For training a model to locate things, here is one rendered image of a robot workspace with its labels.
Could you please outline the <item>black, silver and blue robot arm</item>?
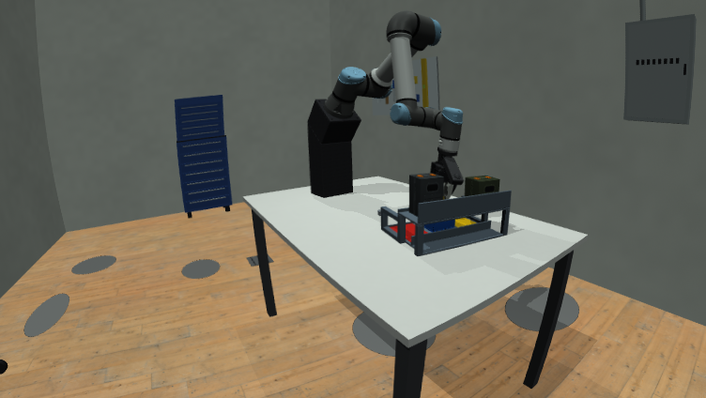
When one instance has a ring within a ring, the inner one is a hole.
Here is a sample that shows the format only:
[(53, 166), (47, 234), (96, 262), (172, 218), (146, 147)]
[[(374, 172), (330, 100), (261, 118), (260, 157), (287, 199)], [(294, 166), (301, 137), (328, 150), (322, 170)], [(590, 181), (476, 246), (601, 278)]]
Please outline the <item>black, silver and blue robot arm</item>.
[[(396, 103), (391, 107), (392, 122), (440, 130), (440, 150), (458, 151), (463, 112), (450, 107), (443, 108), (442, 112), (417, 106), (412, 56), (417, 51), (423, 51), (427, 45), (437, 45), (440, 37), (441, 27), (436, 20), (407, 10), (396, 13), (387, 26), (391, 53), (370, 74), (354, 67), (343, 69), (332, 94), (325, 101), (324, 109), (337, 118), (350, 118), (357, 96), (385, 99), (391, 93), (394, 79)], [(442, 163), (451, 184), (462, 185), (464, 179), (455, 159), (444, 157)]]

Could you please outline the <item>blue bin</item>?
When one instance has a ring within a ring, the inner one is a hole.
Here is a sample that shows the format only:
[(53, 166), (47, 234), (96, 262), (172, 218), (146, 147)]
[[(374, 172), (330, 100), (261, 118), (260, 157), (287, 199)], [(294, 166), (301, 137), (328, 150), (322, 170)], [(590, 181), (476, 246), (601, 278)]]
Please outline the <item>blue bin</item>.
[(436, 231), (454, 228), (454, 226), (455, 226), (455, 220), (450, 220), (450, 221), (445, 221), (445, 222), (436, 222), (436, 223), (426, 224), (424, 226), (424, 228), (430, 230), (431, 232), (436, 232)]

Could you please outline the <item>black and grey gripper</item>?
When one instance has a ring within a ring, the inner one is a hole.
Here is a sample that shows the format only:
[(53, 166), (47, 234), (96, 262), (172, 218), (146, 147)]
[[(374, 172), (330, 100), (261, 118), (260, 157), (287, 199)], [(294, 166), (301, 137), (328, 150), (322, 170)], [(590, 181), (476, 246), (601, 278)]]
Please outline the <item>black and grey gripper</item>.
[[(438, 148), (437, 148), (437, 151), (438, 151)], [(440, 153), (442, 153), (442, 154), (440, 154)], [(447, 155), (451, 155), (451, 156), (447, 156)], [(444, 182), (449, 182), (449, 183), (445, 183), (445, 186), (444, 186), (444, 190), (443, 190), (444, 200), (450, 199), (450, 197), (452, 196), (452, 194), (456, 188), (456, 185), (451, 185), (451, 182), (450, 182), (450, 180), (447, 176), (447, 173), (445, 171), (445, 168), (442, 164), (442, 160), (444, 157), (452, 158), (453, 156), (457, 156), (457, 152), (446, 152), (443, 150), (439, 150), (438, 151), (438, 160), (435, 163), (432, 162), (432, 165), (431, 165), (431, 172), (430, 173), (433, 173), (433, 174), (436, 174), (439, 176), (444, 176)], [(434, 169), (434, 172), (433, 172), (433, 169)]]

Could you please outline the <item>black case with orange latches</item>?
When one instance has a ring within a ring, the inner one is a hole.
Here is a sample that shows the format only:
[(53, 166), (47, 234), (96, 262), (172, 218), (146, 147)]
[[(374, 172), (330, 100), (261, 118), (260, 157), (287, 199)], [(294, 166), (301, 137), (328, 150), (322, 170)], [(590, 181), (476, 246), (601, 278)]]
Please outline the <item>black case with orange latches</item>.
[(418, 203), (443, 200), (444, 176), (409, 175), (409, 212), (418, 217)]
[(469, 176), (465, 180), (465, 196), (499, 191), (499, 179), (492, 176)]

